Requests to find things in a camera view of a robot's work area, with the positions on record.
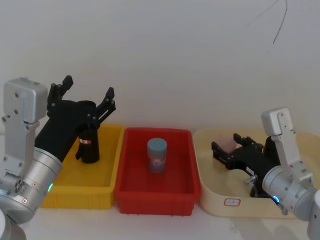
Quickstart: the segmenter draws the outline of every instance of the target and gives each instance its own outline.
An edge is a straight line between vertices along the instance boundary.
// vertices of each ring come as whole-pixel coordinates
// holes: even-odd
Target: table surface
[[[0,154],[4,136],[0,135]],[[43,209],[22,224],[28,240],[308,240],[297,219],[216,217],[198,205],[191,216],[128,215],[110,210]]]

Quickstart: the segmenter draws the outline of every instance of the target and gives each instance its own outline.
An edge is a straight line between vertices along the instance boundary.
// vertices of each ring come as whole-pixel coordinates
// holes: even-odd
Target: beige tray
[[[250,188],[244,180],[249,176],[242,170],[227,170],[223,164],[213,159],[211,142],[218,135],[240,134],[250,136],[264,144],[267,136],[263,130],[253,129],[202,129],[193,135],[196,162],[201,182],[200,205],[205,211],[221,217],[252,218],[294,218],[281,210],[269,198],[250,197]],[[298,133],[297,143],[302,160],[312,170],[315,186],[320,187],[320,137],[310,133]]]

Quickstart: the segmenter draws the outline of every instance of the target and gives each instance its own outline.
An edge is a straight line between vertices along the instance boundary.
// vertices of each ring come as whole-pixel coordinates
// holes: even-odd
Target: led light
[[[277,203],[280,203],[280,200],[279,200],[279,198],[277,197],[277,196],[273,196],[272,197]]]
[[[52,189],[53,186],[54,186],[54,184],[51,183],[51,185],[50,185],[49,188],[48,188],[48,192],[50,192],[50,190]]]

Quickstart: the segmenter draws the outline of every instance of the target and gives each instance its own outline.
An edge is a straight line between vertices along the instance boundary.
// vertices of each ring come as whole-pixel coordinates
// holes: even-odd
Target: pink object
[[[228,154],[237,148],[237,143],[235,142],[233,135],[230,136],[221,134],[214,141]]]

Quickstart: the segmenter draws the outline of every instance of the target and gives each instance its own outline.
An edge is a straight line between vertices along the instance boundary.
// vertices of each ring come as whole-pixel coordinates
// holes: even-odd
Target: red label
[[[79,141],[82,144],[91,144],[91,140],[83,140],[83,139],[79,138]]]

